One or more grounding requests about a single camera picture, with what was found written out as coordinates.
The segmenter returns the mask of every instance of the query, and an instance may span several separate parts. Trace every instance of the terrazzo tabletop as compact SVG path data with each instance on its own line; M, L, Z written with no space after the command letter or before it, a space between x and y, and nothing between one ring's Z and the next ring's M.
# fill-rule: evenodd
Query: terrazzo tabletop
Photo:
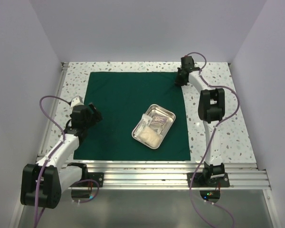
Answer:
M60 97L71 100L74 96L85 97L91 72L176 72L180 62L70 62L63 82ZM227 63L210 62L203 69L202 75L212 85L224 85L234 89L232 76ZM182 87L188 125L190 157L192 162L200 162L205 153L205 130L198 116L200 95L191 85ZM225 90L225 117L229 116L237 106L236 98ZM64 102L59 102L55 121L64 126L71 110ZM49 140L42 154L55 146L61 132L51 126ZM221 153L224 163L256 163L241 109L239 112L218 127Z

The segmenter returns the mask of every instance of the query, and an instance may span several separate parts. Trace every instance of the silver tray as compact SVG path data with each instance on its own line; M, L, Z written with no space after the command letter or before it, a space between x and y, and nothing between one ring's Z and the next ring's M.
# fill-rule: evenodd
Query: silver tray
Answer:
M175 121L176 119L176 116L173 112L170 112L168 111L167 109L164 109L163 107L160 107L158 106L157 104L152 104L148 110L145 112L146 115L148 116L154 116L154 114L160 114L160 115L163 115L163 116L166 116L168 119L167 119L167 122L166 122L166 125L164 127L164 129L162 130L162 132L160 133L160 135L162 136L161 140L159 141L158 145L156 145L155 147L151 147L150 145L148 145L147 143L145 143L144 141L142 141L139 137L137 137L136 135L134 135L134 132L136 131L138 125L139 125L139 122L137 124L137 126L133 129L132 131L132 137L134 139L136 139L137 141L141 142L142 144L148 146L149 148L151 149L157 149L159 148L159 146L161 145L163 139L165 138L166 134L168 133L169 129L171 128L173 122Z

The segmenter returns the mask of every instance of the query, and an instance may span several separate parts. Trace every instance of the robotic arm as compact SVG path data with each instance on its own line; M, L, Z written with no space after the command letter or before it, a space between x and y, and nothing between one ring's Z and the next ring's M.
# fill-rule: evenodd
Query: robotic arm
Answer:
M20 201L23 205L34 206L36 183L41 167L47 161L39 188L38 206L55 208L59 203L61 194L73 183L88 179L87 166L82 163L70 163L65 169L61 169L65 161L84 141L87 130L102 120L101 113L92 103L89 106L83 104L82 98L77 96L72 99L71 119L64 129L65 140L61 136L53 149L48 152L36 164L28 164L22 173L22 185ZM63 144L52 154L61 142Z
M206 146L208 146L215 125L225 115L225 92L223 88L210 90L200 77L200 68L194 66L191 56L181 58L181 67L178 68L175 80L177 86L184 86L187 83L191 83L200 93L198 113L205 127ZM219 132L217 132L205 157L203 182L208 186L216 187L219 182L227 180L224 187L229 187L227 176L220 152Z

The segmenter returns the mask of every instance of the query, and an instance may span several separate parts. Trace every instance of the gray wall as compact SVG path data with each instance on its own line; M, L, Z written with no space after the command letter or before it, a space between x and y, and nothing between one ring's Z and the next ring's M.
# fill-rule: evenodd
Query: gray wall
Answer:
M62 61L235 57L266 0L31 0Z
M285 226L285 0L268 0L232 62L259 168Z
M46 123L39 98L53 94L59 71L29 0L0 0L0 228L9 225L23 167L38 153Z

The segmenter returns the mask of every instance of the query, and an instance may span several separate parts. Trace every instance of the dark green mat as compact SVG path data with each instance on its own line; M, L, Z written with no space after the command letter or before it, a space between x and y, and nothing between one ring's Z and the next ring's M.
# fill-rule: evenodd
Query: dark green mat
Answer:
M91 73L85 105L93 102L103 120L88 131L74 159L106 161L190 160L182 90L176 73ZM150 105L175 113L176 120L157 150L132 138L131 133Z

